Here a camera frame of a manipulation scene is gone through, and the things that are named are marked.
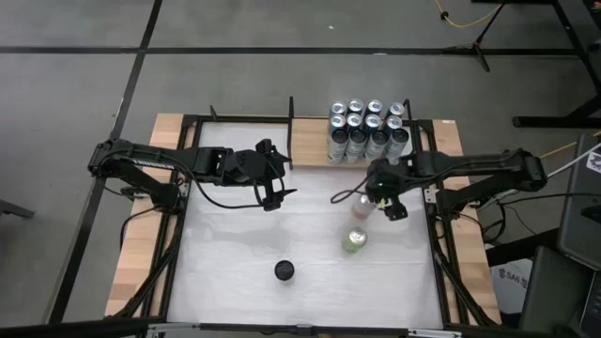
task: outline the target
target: metal bracket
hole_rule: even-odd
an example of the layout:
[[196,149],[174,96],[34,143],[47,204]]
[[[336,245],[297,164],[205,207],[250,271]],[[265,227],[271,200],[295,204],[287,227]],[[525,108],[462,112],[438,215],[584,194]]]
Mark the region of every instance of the metal bracket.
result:
[[200,324],[192,323],[161,323],[148,326],[146,337],[154,337],[158,333],[166,333],[181,330],[200,330]]
[[421,338],[461,338],[461,332],[447,330],[409,329],[408,336]]
[[436,193],[438,189],[424,189],[424,198],[426,203],[436,204]]
[[179,195],[181,197],[188,197],[190,192],[190,183],[183,183],[179,186]]
[[297,335],[300,337],[311,337],[313,336],[313,327],[311,325],[297,325]]

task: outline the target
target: silver can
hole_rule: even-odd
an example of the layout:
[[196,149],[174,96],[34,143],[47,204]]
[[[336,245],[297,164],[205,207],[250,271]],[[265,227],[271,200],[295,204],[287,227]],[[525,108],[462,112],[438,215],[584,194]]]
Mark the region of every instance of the silver can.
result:
[[404,129],[393,131],[384,150],[384,156],[390,164],[398,164],[398,159],[403,155],[403,149],[409,140],[409,133]]
[[382,120],[379,119],[379,115],[370,114],[365,117],[363,121],[362,129],[367,135],[373,134],[379,130],[379,126],[382,124]]
[[347,131],[349,133],[353,132],[356,129],[359,129],[362,123],[363,120],[359,114],[351,113],[347,115]]
[[330,114],[329,117],[331,118],[333,115],[344,115],[347,113],[347,106],[345,105],[344,102],[341,101],[335,101],[334,103],[331,104],[330,106]]
[[382,113],[382,102],[378,100],[370,100],[365,108],[365,114],[375,114],[380,116],[380,113]]
[[345,151],[345,161],[347,163],[356,163],[363,155],[367,135],[364,131],[354,130],[348,134],[348,145]]
[[376,203],[370,202],[367,195],[362,194],[353,203],[351,212],[356,218],[364,220],[371,215],[374,209],[376,209]]
[[403,120],[401,117],[391,115],[386,118],[383,130],[390,137],[393,131],[399,130],[401,127],[403,127]]
[[328,124],[328,135],[331,135],[335,130],[346,129],[347,119],[343,115],[334,115],[330,117]]
[[403,103],[395,102],[391,104],[391,107],[388,108],[388,112],[386,112],[386,118],[390,115],[401,117],[405,113],[405,106]]
[[359,99],[353,99],[348,103],[347,114],[355,113],[362,115],[363,112],[363,101]]
[[384,131],[376,131],[367,140],[365,146],[365,159],[373,161],[382,157],[386,144],[388,143],[388,135]]
[[338,164],[345,157],[348,133],[345,130],[335,130],[328,136],[328,163]]

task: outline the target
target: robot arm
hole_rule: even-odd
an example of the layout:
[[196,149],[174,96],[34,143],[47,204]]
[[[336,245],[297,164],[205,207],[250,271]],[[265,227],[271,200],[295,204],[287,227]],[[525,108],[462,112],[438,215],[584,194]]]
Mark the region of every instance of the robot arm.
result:
[[401,158],[398,164],[373,161],[367,169],[365,193],[373,202],[384,202],[391,221],[407,217],[398,195],[414,188],[429,187],[439,179],[462,176],[490,176],[468,187],[436,193],[439,213],[461,211],[467,203],[485,201],[497,193],[516,189],[536,192],[547,184],[540,159],[518,149],[498,155],[448,156],[425,151]]
[[[147,193],[154,206],[166,213],[179,212],[179,188],[159,182],[137,166],[178,170],[198,183],[253,186],[257,207],[271,211],[280,207],[287,194],[295,191],[273,190],[272,181],[285,175],[284,163],[288,161],[290,159],[278,153],[269,139],[259,142],[255,150],[241,151],[225,147],[174,150],[117,139],[98,144],[87,168],[94,177],[119,178]],[[265,198],[260,199],[257,186],[264,187]]]

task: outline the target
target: wooden plank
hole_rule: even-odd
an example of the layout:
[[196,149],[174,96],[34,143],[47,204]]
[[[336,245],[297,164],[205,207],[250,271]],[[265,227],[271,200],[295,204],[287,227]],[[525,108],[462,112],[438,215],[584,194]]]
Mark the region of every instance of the wooden plank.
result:
[[[158,114],[150,138],[151,146],[177,148],[183,114]],[[145,168],[146,173],[161,182],[169,181],[170,171]],[[131,214],[152,207],[149,198],[133,203]],[[116,266],[113,287],[106,304],[106,315],[113,315],[123,308],[144,282],[150,271],[152,254],[159,234],[161,213],[148,212],[136,217],[128,224],[123,248]]]
[[317,167],[367,168],[365,160],[354,164],[342,162],[328,163],[327,118],[294,118],[292,120],[292,138],[290,151],[293,164]]
[[[455,122],[434,120],[433,124],[438,150],[448,155],[463,155],[459,131]],[[451,177],[444,180],[444,187],[448,189],[460,189],[469,184],[470,181],[467,177]],[[463,209],[462,213],[476,220],[478,219],[478,215],[473,207],[467,206]],[[497,298],[492,286],[492,277],[490,276],[490,269],[486,260],[480,226],[467,218],[459,218],[452,221],[451,225],[453,227],[461,280],[476,302],[482,306],[486,314],[497,323],[501,323],[501,315],[499,314]],[[453,287],[449,284],[447,284],[447,287],[450,287],[448,290],[453,290]],[[452,321],[458,322],[455,293],[449,297],[449,308],[452,310]],[[476,324],[473,318],[470,318],[470,322]]]
[[[183,115],[180,114],[157,115],[150,144],[152,146],[176,148],[182,118]],[[293,120],[292,158],[295,164],[302,165],[304,161],[305,165],[314,165],[306,163],[315,163],[316,158],[320,158],[318,165],[329,165],[325,154],[326,141],[323,137],[326,129],[324,125],[325,121],[325,119],[301,118]],[[454,121],[435,120],[434,128],[437,146],[440,151],[449,155],[463,154]],[[322,152],[319,154],[309,150],[303,152],[303,149],[308,148],[319,148]],[[365,164],[355,164],[355,166],[364,167]],[[146,168],[145,170],[160,181],[166,182],[169,179],[169,171],[152,168]],[[445,187],[450,189],[459,189],[470,184],[467,177],[448,178],[444,183]],[[132,213],[148,207],[150,207],[149,201],[138,200],[133,205]],[[463,212],[477,219],[475,210],[472,208],[467,207]],[[148,213],[145,217],[131,221],[126,233],[124,247],[119,257],[119,263],[117,264],[111,296],[107,303],[107,315],[114,314],[120,310],[148,275],[149,262],[153,254],[154,243],[157,239],[160,219],[161,217],[158,213]],[[169,234],[173,231],[173,225],[174,222],[170,220]],[[488,272],[484,243],[480,236],[479,226],[471,220],[459,219],[453,221],[453,233],[464,284],[486,313],[493,320],[501,322],[497,301],[492,288],[492,280]],[[164,281],[160,280],[158,285],[163,285],[163,283]],[[156,314],[158,311],[158,304],[162,293],[160,290],[162,290],[161,287],[157,287],[155,290],[155,299],[151,305],[152,314]],[[458,322],[455,292],[453,287],[448,283],[447,290],[452,321]]]

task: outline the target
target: soda can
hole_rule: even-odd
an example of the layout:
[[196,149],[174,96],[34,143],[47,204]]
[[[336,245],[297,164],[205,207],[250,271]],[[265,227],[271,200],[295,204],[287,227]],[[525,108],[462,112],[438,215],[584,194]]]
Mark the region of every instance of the soda can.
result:
[[375,114],[375,115],[380,116],[381,113],[382,113],[382,102],[380,102],[378,100],[370,100],[367,103],[367,107],[365,107],[366,115]]
[[401,117],[396,115],[390,115],[386,118],[386,123],[384,124],[384,132],[390,137],[393,131],[399,130],[403,127],[403,120]]
[[348,145],[345,151],[347,163],[355,163],[361,158],[366,142],[367,135],[364,131],[354,130],[348,134]]
[[328,136],[328,163],[338,164],[345,157],[347,149],[348,133],[345,130],[337,129]]
[[367,243],[367,233],[360,227],[356,227],[347,234],[342,241],[342,248],[348,253],[356,253]]
[[379,130],[381,124],[382,120],[379,119],[379,115],[370,114],[365,117],[362,128],[367,135],[371,135]]
[[386,118],[390,115],[401,117],[405,112],[405,106],[402,103],[395,102],[391,104],[391,107],[388,108],[388,112],[386,112]]
[[347,115],[351,113],[362,115],[363,112],[363,102],[359,99],[353,99],[348,104]]
[[371,202],[367,195],[362,194],[355,200],[353,207],[350,209],[353,216],[360,220],[364,220],[376,209],[376,203]]
[[345,129],[347,125],[347,119],[343,115],[334,115],[330,117],[330,123],[328,124],[328,135],[331,135],[335,130]]
[[368,161],[379,159],[384,153],[387,143],[388,135],[384,131],[376,131],[371,134],[365,146],[365,159]]
[[393,131],[384,150],[384,156],[390,164],[398,164],[398,159],[403,154],[403,149],[409,140],[409,133],[404,129]]
[[352,133],[354,130],[359,129],[363,123],[361,116],[356,113],[347,115],[347,131]]
[[347,106],[345,105],[344,102],[341,101],[336,101],[334,103],[331,104],[330,106],[330,114],[329,117],[331,118],[333,115],[344,115],[347,113]]

